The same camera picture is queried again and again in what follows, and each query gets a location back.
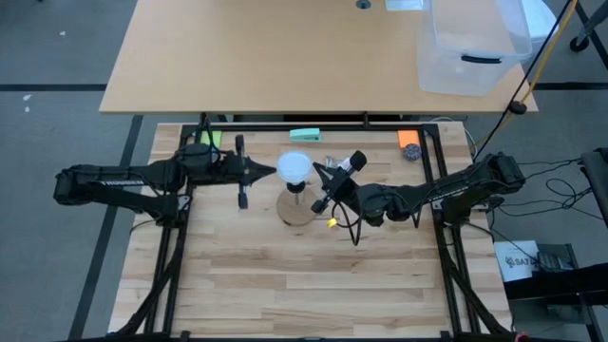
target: white paper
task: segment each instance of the white paper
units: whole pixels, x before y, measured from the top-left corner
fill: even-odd
[[[532,271],[539,270],[536,262],[539,247],[536,245],[536,241],[513,241],[513,243],[518,245],[523,252],[508,241],[494,243],[496,258],[501,266],[504,282],[529,278],[532,276]]]

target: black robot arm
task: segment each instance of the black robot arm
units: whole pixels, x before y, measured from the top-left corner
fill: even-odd
[[[147,166],[74,165],[59,173],[53,197],[63,205],[99,202],[146,212],[157,224],[179,226],[180,211],[190,202],[178,191],[193,185],[239,185],[238,206],[247,208],[245,186],[273,174],[273,167],[244,157],[244,140],[237,136],[237,153],[220,151],[204,143],[188,144],[165,161]],[[123,186],[147,185],[156,197],[123,190]]]
[[[365,156],[360,151],[351,157],[353,168],[365,165]],[[488,155],[467,169],[418,186],[388,186],[366,184],[359,186],[350,175],[352,170],[341,167],[327,168],[315,163],[314,168],[321,177],[326,192],[324,199],[313,205],[313,211],[322,213],[329,200],[346,204],[360,219],[371,226],[380,226],[384,215],[393,221],[403,221],[430,202],[441,202],[442,221],[456,224],[470,215],[473,206],[492,195],[512,194],[519,191],[525,178],[512,157],[502,153]]]

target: black wire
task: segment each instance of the black wire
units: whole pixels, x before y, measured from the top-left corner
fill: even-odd
[[[562,164],[560,164],[560,165],[558,165],[556,167],[553,167],[553,168],[550,168],[550,169],[547,169],[547,170],[544,170],[544,171],[540,171],[540,172],[537,172],[537,173],[533,173],[532,175],[526,177],[526,179],[529,180],[532,177],[535,177],[535,176],[538,176],[538,175],[542,175],[542,174],[545,174],[545,173],[548,173],[548,172],[551,172],[551,171],[555,171],[555,170],[557,170],[559,168],[562,168],[564,166],[568,166],[568,165],[572,164],[573,162],[578,162],[578,161],[580,161],[580,158],[575,159],[575,160],[566,161],[566,162],[564,162],[564,163],[562,163]]]
[[[482,227],[482,226],[479,226],[479,225],[477,225],[477,224],[475,224],[475,223],[471,223],[471,222],[469,222],[469,221],[467,221],[467,222],[465,222],[465,223],[466,223],[466,224],[468,224],[469,226],[473,227],[473,228],[477,228],[478,230],[481,230],[482,232],[484,232],[484,233],[486,233],[486,234],[488,234],[488,235],[492,236],[492,232],[490,232],[489,230],[485,229],[485,228],[484,228],[484,227]]]
[[[554,187],[551,186],[552,182],[560,182],[563,185],[565,185],[566,187],[568,187],[568,189],[572,192],[571,194],[566,194],[566,193],[562,193],[558,190],[556,190]],[[503,214],[510,216],[510,217],[514,217],[514,218],[520,218],[520,217],[526,217],[526,216],[531,216],[531,215],[537,215],[537,214],[543,214],[543,213],[549,213],[549,212],[553,212],[556,210],[575,210],[581,214],[587,215],[591,218],[594,219],[599,219],[604,221],[604,219],[600,216],[588,213],[584,210],[581,210],[579,208],[575,208],[574,205],[579,202],[580,200],[582,200],[585,196],[589,195],[592,193],[592,189],[591,187],[586,188],[585,190],[582,190],[580,192],[577,193],[577,191],[574,189],[574,187],[572,185],[570,185],[567,181],[562,180],[562,179],[550,179],[547,180],[544,183],[544,186],[547,187],[547,189],[549,189],[549,191],[551,191],[552,193],[558,195],[558,196],[562,196],[565,198],[564,201],[558,201],[558,200],[554,200],[554,199],[538,199],[538,200],[530,200],[524,203],[512,203],[512,204],[502,204],[498,209],[503,212]],[[558,207],[553,207],[553,208],[548,208],[548,209],[543,209],[543,210],[538,210],[538,211],[533,211],[533,212],[527,212],[527,213],[509,213],[506,212],[502,207],[516,207],[516,206],[525,206],[525,205],[530,205],[530,204],[537,204],[537,203],[555,203],[555,204],[559,204],[560,206]]]
[[[563,163],[563,162],[571,162],[571,161],[580,161],[580,158],[576,158],[576,159],[569,159],[569,160],[563,160],[563,161],[530,161],[530,162],[518,162],[517,165],[539,165],[539,164],[544,164],[544,165],[555,165],[558,163]]]
[[[223,153],[223,154],[228,153],[228,151],[220,150],[218,148],[218,146],[216,145],[216,143],[213,141],[213,132],[211,131],[211,121],[209,120],[209,117],[205,116],[205,122],[203,123],[203,126],[205,126],[205,130],[207,131],[207,136],[209,137],[209,148],[207,149],[207,151],[205,151],[202,154],[208,154],[209,152],[212,152],[214,149],[216,151],[218,151],[218,153]]]
[[[337,225],[338,227],[340,227],[340,228],[352,228],[361,219],[361,218],[358,218],[357,221],[349,224],[349,219],[348,219],[349,215],[347,214],[346,209],[344,208],[344,205],[342,205],[342,202],[338,202],[338,201],[333,204],[333,207],[332,207],[332,218],[335,218],[335,208],[338,207],[338,206],[340,207],[340,209],[342,209],[342,213],[344,213],[345,219],[347,219],[347,225],[340,224],[340,222],[337,222],[335,225]]]
[[[490,223],[490,231],[494,228],[494,223],[496,223],[496,213],[494,212],[494,207],[490,204],[490,208],[492,209],[492,222]]]
[[[563,6],[563,9],[561,9],[560,15],[558,15],[558,18],[556,19],[555,24],[553,25],[553,27],[551,28],[551,31],[549,32],[549,34],[545,38],[544,42],[542,43],[541,49],[539,50],[539,52],[534,57],[534,61],[532,61],[532,64],[530,65],[530,67],[528,68],[528,70],[525,72],[525,75],[523,76],[522,81],[520,82],[520,85],[517,87],[517,90],[515,90],[515,93],[513,93],[513,96],[511,97],[511,101],[509,101],[507,107],[504,109],[504,112],[501,115],[501,118],[498,120],[498,123],[496,123],[496,126],[494,126],[494,129],[492,129],[492,131],[490,132],[490,134],[487,136],[487,139],[485,140],[485,142],[482,145],[482,147],[477,151],[477,157],[475,157],[475,159],[473,159],[473,162],[475,162],[477,160],[477,158],[479,158],[479,156],[482,155],[482,151],[484,151],[485,147],[490,142],[490,140],[492,139],[492,137],[494,136],[494,134],[496,133],[496,131],[500,128],[501,124],[504,121],[504,118],[506,117],[506,113],[508,113],[508,111],[509,111],[509,106],[515,100],[515,98],[517,97],[517,94],[520,92],[520,90],[522,90],[522,86],[527,81],[528,76],[530,76],[530,73],[532,72],[532,68],[534,68],[534,65],[539,61],[539,58],[541,58],[541,55],[542,55],[542,52],[544,51],[544,48],[547,46],[547,44],[551,40],[551,37],[553,36],[553,33],[555,32],[555,30],[560,25],[561,18],[566,13],[566,10],[568,10],[568,5],[570,5],[571,1],[572,0],[567,0],[566,3],[565,3],[565,5]]]
[[[138,224],[134,225],[134,226],[131,228],[131,230],[129,231],[129,235],[133,234],[133,231],[134,231],[134,230],[135,230],[137,227],[141,227],[141,226],[145,225],[146,223],[150,223],[150,222],[154,222],[154,221],[155,221],[155,220],[152,218],[152,219],[148,219],[148,220],[145,220],[144,222],[140,222],[140,223],[138,223]]]
[[[425,196],[421,201],[420,201],[420,208],[418,208],[418,217],[416,217],[412,210],[411,210],[411,206],[409,205],[409,203],[406,201],[406,199],[403,198],[403,196],[399,195],[399,194],[394,194],[394,196],[396,198],[398,198],[400,201],[403,202],[403,204],[406,206],[406,209],[408,210],[409,213],[411,213],[411,220],[414,222],[414,227],[418,228],[418,226],[420,225],[420,215],[422,213],[422,207],[423,207],[423,203],[425,202],[425,200],[427,200],[427,196]]]

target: black handle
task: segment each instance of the black handle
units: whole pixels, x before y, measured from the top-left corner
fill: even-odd
[[[464,62],[477,63],[477,64],[500,64],[503,62],[503,61],[501,61],[500,58],[484,58],[484,57],[473,57],[473,56],[466,56],[466,55],[463,55],[463,57],[461,57],[461,59]]]

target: desk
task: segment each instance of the desk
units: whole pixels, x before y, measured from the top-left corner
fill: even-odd
[[[502,112],[520,66],[480,98],[420,89],[420,19],[418,11],[387,11],[384,1],[370,9],[354,0],[140,1],[101,111]],[[534,99],[527,104],[538,111]]]
[[[464,169],[471,160],[462,124],[439,127],[447,172]],[[150,161],[170,158],[180,132],[181,124],[160,124]],[[221,148],[234,148],[236,134],[224,132]],[[256,162],[276,164],[280,153],[293,149],[306,151],[318,162],[361,149],[368,164],[357,181],[425,182],[421,161],[400,156],[394,131],[322,134],[323,143],[293,143],[286,131],[243,133],[245,150]],[[317,175],[309,186],[318,194]],[[276,198],[284,188],[278,175],[258,181],[249,191],[249,209],[240,211],[235,185],[195,190],[173,334],[188,330],[194,336],[431,337],[450,330],[428,205],[418,229],[411,220],[387,221],[379,228],[364,224],[361,242],[353,247],[345,230],[326,227],[328,215],[305,227],[286,226],[276,214]],[[137,216],[136,223],[146,219]],[[487,227],[483,214],[471,220]],[[472,288],[508,327],[511,316],[492,241],[467,226],[462,235]],[[161,228],[153,224],[133,232],[110,331],[126,323],[148,293],[160,239]],[[466,331],[459,291],[457,297]]]

